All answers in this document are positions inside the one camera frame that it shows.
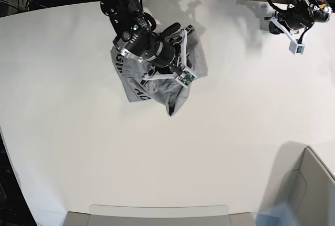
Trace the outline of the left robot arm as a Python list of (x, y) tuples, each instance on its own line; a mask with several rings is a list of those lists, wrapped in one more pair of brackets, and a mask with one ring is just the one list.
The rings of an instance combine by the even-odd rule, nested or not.
[(275, 10), (274, 17), (288, 31), (298, 32), (309, 29), (316, 22), (327, 22), (332, 8), (327, 0), (288, 0), (286, 9), (280, 9), (267, 0)]

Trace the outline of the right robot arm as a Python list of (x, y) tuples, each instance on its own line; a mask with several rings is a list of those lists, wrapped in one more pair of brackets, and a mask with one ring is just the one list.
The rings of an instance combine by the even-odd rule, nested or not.
[(177, 33), (178, 22), (156, 33), (154, 18), (143, 10), (138, 0), (99, 0), (102, 12), (115, 30), (113, 44), (119, 54), (136, 62), (148, 62), (172, 73), (181, 73), (179, 52), (168, 36)]

